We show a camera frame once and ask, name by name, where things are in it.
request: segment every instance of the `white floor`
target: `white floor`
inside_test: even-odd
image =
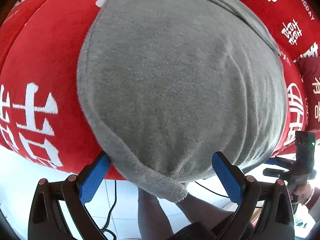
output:
[[[49,182],[61,181],[65,180],[69,174],[34,164],[3,147],[0,147],[0,160],[0,208],[17,235],[22,240],[27,240],[29,212],[39,179],[46,178]],[[262,175],[264,168],[265,165],[262,165],[251,171],[250,174],[258,180],[274,182],[274,178]],[[199,182],[220,194],[226,194],[217,177]],[[229,199],[217,196],[195,183],[188,185],[188,192],[221,208],[230,202]],[[114,181],[104,180],[93,200],[85,205],[100,228],[107,220],[114,199]],[[140,238],[137,221],[137,199],[138,190],[135,185],[128,181],[117,182],[117,204],[112,212],[108,229],[113,231],[119,240]],[[72,235],[74,238],[81,240],[82,238],[65,203],[63,201],[60,203]],[[164,199],[160,199],[160,203],[174,232],[189,224],[184,214],[174,203]],[[105,235],[109,240],[113,239],[109,233],[105,233]]]

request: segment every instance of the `person's leg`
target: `person's leg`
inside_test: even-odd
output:
[[[176,203],[176,205],[185,214],[190,223],[201,221],[209,229],[214,228],[221,221],[233,214],[232,211],[226,211],[218,208],[206,201],[194,197],[189,193],[184,200]]]
[[[139,190],[138,225],[142,240],[166,240],[173,236],[170,222],[156,196]]]

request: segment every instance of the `gray sweater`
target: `gray sweater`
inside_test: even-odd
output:
[[[99,144],[138,187],[172,202],[215,173],[250,169],[284,129],[279,49],[238,0],[107,0],[82,47],[78,97]]]

